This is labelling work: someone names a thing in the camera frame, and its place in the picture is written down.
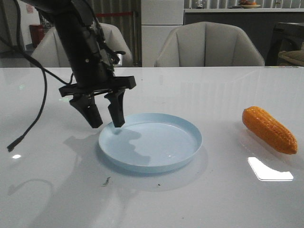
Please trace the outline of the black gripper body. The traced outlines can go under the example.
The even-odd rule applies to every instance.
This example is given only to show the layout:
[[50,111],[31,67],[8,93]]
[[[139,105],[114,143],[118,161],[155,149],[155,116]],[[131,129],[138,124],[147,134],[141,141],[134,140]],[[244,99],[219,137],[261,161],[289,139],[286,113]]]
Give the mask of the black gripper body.
[[111,93],[136,86],[134,76],[114,75],[114,64],[120,59],[108,47],[100,24],[60,26],[58,36],[76,79],[75,84],[59,88],[62,96]]

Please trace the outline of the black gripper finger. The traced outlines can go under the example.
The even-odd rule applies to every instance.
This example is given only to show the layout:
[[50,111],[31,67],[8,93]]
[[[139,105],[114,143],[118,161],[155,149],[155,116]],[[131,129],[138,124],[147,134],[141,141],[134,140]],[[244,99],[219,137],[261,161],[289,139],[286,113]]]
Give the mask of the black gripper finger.
[[98,128],[103,124],[93,96],[73,95],[69,103],[87,120],[92,128]]
[[112,118],[114,127],[122,127],[125,123],[123,110],[124,93],[125,89],[119,89],[104,96],[110,101],[108,110]]

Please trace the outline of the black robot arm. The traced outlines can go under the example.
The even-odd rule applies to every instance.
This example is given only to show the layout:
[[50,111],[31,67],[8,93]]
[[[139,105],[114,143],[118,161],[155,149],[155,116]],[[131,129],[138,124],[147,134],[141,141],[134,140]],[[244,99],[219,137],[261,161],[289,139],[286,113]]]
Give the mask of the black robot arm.
[[120,59],[106,44],[103,30],[91,6],[84,0],[28,0],[48,21],[54,24],[67,55],[75,84],[59,89],[62,97],[72,95],[69,103],[92,128],[103,122],[95,104],[95,95],[104,94],[113,124],[124,123],[123,97],[126,89],[136,86],[133,76],[114,75]]

